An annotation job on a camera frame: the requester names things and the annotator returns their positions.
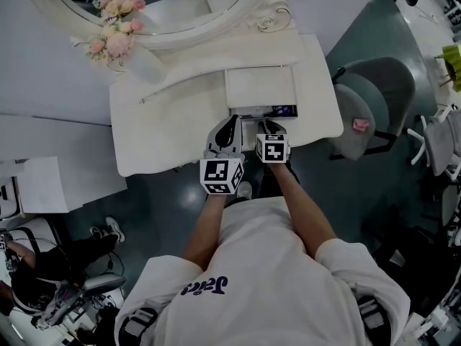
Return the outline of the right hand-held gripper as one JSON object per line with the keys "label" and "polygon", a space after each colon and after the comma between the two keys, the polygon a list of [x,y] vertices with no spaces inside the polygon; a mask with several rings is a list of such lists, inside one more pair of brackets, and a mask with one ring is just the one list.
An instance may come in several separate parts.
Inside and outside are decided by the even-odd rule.
{"label": "right hand-held gripper", "polygon": [[284,164],[290,155],[286,129],[270,120],[260,120],[256,135],[256,154],[264,164]]}

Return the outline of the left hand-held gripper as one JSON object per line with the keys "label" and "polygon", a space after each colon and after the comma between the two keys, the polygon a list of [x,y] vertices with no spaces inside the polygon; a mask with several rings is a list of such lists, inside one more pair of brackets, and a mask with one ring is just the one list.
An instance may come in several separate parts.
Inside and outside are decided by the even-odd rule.
{"label": "left hand-held gripper", "polygon": [[207,150],[200,160],[200,184],[209,195],[232,195],[244,173],[242,124],[238,115],[221,120],[207,137]]}

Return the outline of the small white drawer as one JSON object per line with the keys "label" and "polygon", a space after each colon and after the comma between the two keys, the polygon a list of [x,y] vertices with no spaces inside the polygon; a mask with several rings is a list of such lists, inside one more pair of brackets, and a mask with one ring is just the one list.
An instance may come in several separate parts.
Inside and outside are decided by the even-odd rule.
{"label": "small white drawer", "polygon": [[255,106],[255,107],[235,107],[230,108],[230,115],[238,115],[242,119],[275,119],[275,118],[296,118],[298,116],[297,106],[293,106],[295,115],[293,117],[272,117],[272,107],[281,105]]}

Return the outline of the white dressing table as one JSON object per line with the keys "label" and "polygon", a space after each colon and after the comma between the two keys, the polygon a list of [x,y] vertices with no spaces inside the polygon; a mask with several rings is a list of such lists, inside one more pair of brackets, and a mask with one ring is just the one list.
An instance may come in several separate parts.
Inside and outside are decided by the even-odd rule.
{"label": "white dressing table", "polygon": [[208,133],[228,117],[230,99],[273,105],[295,100],[298,116],[281,120],[293,147],[343,132],[315,35],[294,29],[230,35],[161,60],[164,82],[152,85],[127,72],[109,88],[117,168],[124,177],[200,159]]}

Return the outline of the person's left forearm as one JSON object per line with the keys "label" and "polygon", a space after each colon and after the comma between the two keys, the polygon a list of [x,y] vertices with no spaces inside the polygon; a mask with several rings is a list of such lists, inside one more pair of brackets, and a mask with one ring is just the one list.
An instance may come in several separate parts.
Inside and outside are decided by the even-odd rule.
{"label": "person's left forearm", "polygon": [[187,241],[182,258],[206,271],[219,246],[220,225],[225,207],[225,195],[208,195]]}

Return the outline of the person's black trouser leg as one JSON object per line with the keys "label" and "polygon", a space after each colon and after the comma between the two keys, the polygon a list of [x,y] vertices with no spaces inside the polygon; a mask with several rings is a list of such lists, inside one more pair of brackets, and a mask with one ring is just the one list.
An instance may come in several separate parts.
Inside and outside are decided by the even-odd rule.
{"label": "person's black trouser leg", "polygon": [[283,189],[280,187],[277,175],[275,174],[280,168],[286,169],[287,172],[291,174],[293,182],[290,188],[292,190],[299,190],[301,188],[300,181],[296,173],[292,170],[289,161],[285,164],[264,164],[258,198],[276,198],[284,195]]}

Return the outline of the gray upholstered chair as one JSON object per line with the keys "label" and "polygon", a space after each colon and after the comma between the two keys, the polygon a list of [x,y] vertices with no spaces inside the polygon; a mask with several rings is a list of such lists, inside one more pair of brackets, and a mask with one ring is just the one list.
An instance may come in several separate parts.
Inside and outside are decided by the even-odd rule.
{"label": "gray upholstered chair", "polygon": [[[402,133],[416,92],[407,65],[389,56],[355,61],[339,68],[332,82],[344,131],[329,138],[334,148],[330,159],[356,161],[391,150]],[[353,130],[354,118],[368,119],[368,130]]]}

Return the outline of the oval white-framed mirror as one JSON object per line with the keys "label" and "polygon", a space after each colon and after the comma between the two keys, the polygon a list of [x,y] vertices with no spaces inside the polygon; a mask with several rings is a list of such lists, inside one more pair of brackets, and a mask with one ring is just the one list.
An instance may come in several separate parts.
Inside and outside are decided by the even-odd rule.
{"label": "oval white-framed mirror", "polygon": [[[71,0],[31,0],[35,7],[66,34],[85,40],[100,32],[102,21]],[[167,50],[211,40],[242,23],[253,22],[260,32],[283,30],[291,23],[287,0],[237,0],[216,17],[174,32],[141,33],[138,43],[151,50]]]}

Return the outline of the white side table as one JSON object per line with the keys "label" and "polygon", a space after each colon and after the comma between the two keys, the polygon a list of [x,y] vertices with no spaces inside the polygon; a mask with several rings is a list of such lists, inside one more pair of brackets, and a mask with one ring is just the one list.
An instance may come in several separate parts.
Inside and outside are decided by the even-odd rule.
{"label": "white side table", "polygon": [[12,174],[17,181],[26,160],[53,156],[69,212],[127,188],[109,127],[0,115],[0,174]]}

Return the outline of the person's white shirt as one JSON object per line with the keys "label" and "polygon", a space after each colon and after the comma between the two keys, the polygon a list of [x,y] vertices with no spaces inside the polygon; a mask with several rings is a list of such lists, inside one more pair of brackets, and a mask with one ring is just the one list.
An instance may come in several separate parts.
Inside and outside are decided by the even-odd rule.
{"label": "person's white shirt", "polygon": [[146,310],[158,318],[138,324],[141,346],[372,346],[362,296],[382,306],[393,346],[410,300],[367,248],[331,239],[309,256],[283,198],[247,200],[224,210],[207,269],[174,256],[147,261],[115,334]]}

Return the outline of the pink flower bouquet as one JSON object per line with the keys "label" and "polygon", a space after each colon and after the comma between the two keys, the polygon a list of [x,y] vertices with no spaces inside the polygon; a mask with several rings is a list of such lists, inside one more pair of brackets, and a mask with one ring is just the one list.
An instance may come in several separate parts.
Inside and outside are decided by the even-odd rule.
{"label": "pink flower bouquet", "polygon": [[144,24],[139,19],[120,21],[112,19],[93,37],[86,56],[93,61],[113,61],[124,58],[133,46],[134,34],[141,32]]}

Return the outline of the white-framed gray chair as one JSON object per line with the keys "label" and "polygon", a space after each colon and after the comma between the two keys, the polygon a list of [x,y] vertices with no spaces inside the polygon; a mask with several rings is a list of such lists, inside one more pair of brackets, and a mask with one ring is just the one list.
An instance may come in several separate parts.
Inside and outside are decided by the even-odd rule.
{"label": "white-framed gray chair", "polygon": [[422,134],[410,128],[403,129],[421,144],[409,163],[414,165],[425,155],[426,166],[431,167],[434,176],[446,174],[451,181],[456,181],[461,177],[461,109],[452,105],[438,110],[429,122],[423,115],[417,119],[421,121]]}

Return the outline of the white paper sheet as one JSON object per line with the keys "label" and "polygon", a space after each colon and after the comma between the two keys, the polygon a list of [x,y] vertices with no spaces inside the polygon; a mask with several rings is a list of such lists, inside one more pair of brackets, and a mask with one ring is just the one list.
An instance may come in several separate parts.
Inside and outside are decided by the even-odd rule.
{"label": "white paper sheet", "polygon": [[28,159],[17,175],[19,196],[25,213],[68,213],[58,158]]}

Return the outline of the gray swivel chair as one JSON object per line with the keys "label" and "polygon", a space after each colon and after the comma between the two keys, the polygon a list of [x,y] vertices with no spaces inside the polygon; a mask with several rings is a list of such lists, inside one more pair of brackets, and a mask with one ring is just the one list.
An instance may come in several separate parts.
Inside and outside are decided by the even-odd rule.
{"label": "gray swivel chair", "polygon": [[80,287],[67,281],[56,284],[53,300],[44,311],[33,316],[38,329],[47,329],[69,320],[75,324],[94,300],[103,301],[105,295],[120,289],[126,279],[120,275],[107,273],[88,278]]}

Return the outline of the yellow-green stool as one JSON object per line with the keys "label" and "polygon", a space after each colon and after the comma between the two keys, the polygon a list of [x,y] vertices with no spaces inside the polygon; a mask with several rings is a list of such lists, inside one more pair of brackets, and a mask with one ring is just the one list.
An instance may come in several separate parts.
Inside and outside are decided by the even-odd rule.
{"label": "yellow-green stool", "polygon": [[461,92],[461,44],[446,45],[442,48],[442,54],[435,57],[442,59],[447,70],[447,80],[440,86],[452,84],[452,89]]}

